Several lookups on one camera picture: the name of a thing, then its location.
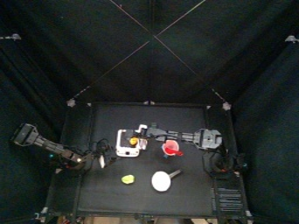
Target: black table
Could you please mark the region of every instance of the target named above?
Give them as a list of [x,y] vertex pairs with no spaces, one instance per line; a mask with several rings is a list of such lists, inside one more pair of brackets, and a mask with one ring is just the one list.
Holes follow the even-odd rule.
[[[80,103],[70,109],[62,142],[76,145],[83,151],[102,138],[115,146],[118,130],[135,130],[139,124],[151,123],[163,130],[187,133],[216,129],[226,146],[237,153],[230,113],[218,105],[210,108],[199,105]],[[203,170],[204,152],[180,143],[183,156],[164,158],[162,144],[151,139],[139,157],[122,157],[106,169],[100,168],[99,161],[94,161],[82,174],[68,170],[55,174],[47,202],[51,214],[219,216],[215,183]],[[182,174],[172,179],[171,188],[167,192],[158,192],[151,184],[155,172],[171,173],[178,169],[182,169]],[[122,177],[128,174],[135,176],[132,185],[122,183]],[[243,186],[238,189],[242,198]]]

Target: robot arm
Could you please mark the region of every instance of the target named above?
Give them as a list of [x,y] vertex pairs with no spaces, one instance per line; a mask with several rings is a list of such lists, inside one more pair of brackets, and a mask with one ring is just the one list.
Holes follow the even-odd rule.
[[28,123],[22,124],[20,128],[14,133],[12,141],[20,146],[38,145],[43,147],[47,151],[51,151],[55,154],[62,155],[70,161],[80,164],[84,163],[90,155],[80,155],[75,153],[67,145],[55,143],[47,140],[38,132],[35,126]]
[[120,129],[116,138],[116,154],[120,157],[136,157],[139,151],[146,149],[146,139],[154,138],[156,141],[178,140],[186,144],[194,144],[200,150],[210,151],[218,149],[222,144],[220,133],[212,129],[200,129],[195,133],[183,133],[156,128],[147,128],[140,124],[138,130]]

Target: yellow ball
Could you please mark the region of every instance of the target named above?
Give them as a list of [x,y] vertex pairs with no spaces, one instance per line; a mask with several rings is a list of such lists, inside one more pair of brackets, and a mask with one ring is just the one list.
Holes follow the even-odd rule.
[[131,145],[136,145],[136,143],[138,143],[138,138],[136,138],[136,137],[131,137],[131,139],[130,139],[130,143],[131,143]]

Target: floor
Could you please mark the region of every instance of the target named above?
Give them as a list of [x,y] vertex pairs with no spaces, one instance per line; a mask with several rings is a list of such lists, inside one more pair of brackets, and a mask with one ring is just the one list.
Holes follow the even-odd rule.
[[[204,219],[192,219],[194,224],[218,224],[216,220],[208,220]],[[110,217],[88,217],[84,221],[84,224],[119,224],[120,219],[119,218],[110,218]]]

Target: yellow object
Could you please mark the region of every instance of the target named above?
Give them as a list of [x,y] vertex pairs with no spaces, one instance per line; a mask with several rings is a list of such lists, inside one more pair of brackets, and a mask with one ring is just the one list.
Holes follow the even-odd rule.
[[136,145],[136,143],[138,143],[138,137],[131,137],[131,139],[130,139],[130,143],[131,143],[131,145]]
[[122,181],[124,184],[130,185],[132,183],[135,183],[135,176],[134,175],[126,175],[123,178],[122,178]]

